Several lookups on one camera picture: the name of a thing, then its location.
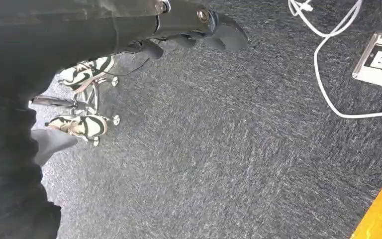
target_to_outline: charging cable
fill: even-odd
[[[305,22],[305,24],[317,35],[324,37],[323,41],[318,45],[317,49],[315,49],[314,52],[314,70],[315,70],[315,76],[317,77],[318,86],[320,87],[321,93],[323,94],[324,99],[326,100],[329,107],[332,109],[332,111],[337,114],[338,116],[346,119],[365,119],[365,118],[373,118],[373,117],[382,117],[382,112],[380,113],[371,113],[371,114],[362,114],[362,115],[347,115],[339,112],[336,107],[332,104],[330,101],[330,98],[327,96],[326,91],[324,90],[323,83],[321,81],[320,72],[318,70],[318,52],[320,49],[326,44],[326,42],[333,36],[339,35],[343,31],[345,31],[355,20],[355,18],[358,16],[361,5],[363,0],[357,0],[355,5],[349,10],[349,12],[346,14],[346,16],[342,19],[342,21],[329,33],[325,34],[317,30],[311,22],[308,21],[308,19],[305,17],[303,10],[305,11],[312,11],[312,7],[309,5],[311,0],[307,0],[304,3],[296,2],[295,0],[288,0],[289,9],[294,16],[299,16],[301,19]]]

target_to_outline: black cable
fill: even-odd
[[[147,60],[145,60],[145,61],[143,62],[143,64],[141,64],[141,66],[135,68],[134,70],[132,70],[132,71],[130,71],[130,72],[128,72],[127,74],[124,74],[124,75],[117,75],[117,74],[113,74],[113,73],[110,73],[110,72],[107,72],[107,71],[102,71],[102,72],[104,72],[104,73],[106,73],[106,74],[108,74],[108,75],[111,75],[111,76],[118,76],[118,77],[129,76],[129,75],[131,75],[132,73],[134,73],[134,72],[140,70],[141,68],[143,68],[143,66],[144,66],[149,60],[150,60],[150,58],[147,58]],[[96,67],[88,66],[88,65],[86,65],[86,64],[84,64],[84,63],[82,63],[82,62],[80,62],[80,64],[83,65],[83,66],[85,66],[85,67],[87,67],[87,68],[89,68],[89,69],[93,69],[93,70],[95,70],[95,71],[99,71],[99,69],[97,69]]]

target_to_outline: person's foot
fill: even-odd
[[[107,123],[101,116],[57,116],[46,126],[87,138],[100,136],[107,131]]]
[[[93,80],[102,77],[114,65],[113,56],[101,57],[90,62],[81,62],[77,66],[63,70],[58,74],[63,80],[62,83],[78,89],[84,83],[90,84]]]

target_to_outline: screw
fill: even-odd
[[[208,21],[208,12],[206,9],[200,9],[197,11],[197,16],[202,23],[207,23]]]
[[[164,3],[163,1],[156,3],[157,12],[163,13],[163,12],[166,12],[167,10],[168,10],[168,6],[166,6],[166,3]]]

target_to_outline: gray carpet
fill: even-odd
[[[331,30],[355,0],[314,0],[310,20]],[[332,102],[345,113],[382,111],[382,87],[351,73],[382,1],[320,53]],[[316,84],[321,38],[287,2],[206,0],[235,18],[250,46],[219,52],[163,43],[162,59],[105,89],[122,122],[101,145],[80,142],[44,167],[62,206],[60,239],[349,238],[382,187],[382,118],[335,116]],[[120,55],[126,73],[144,55]],[[65,96],[53,84],[47,94]],[[42,107],[38,125],[57,111]]]

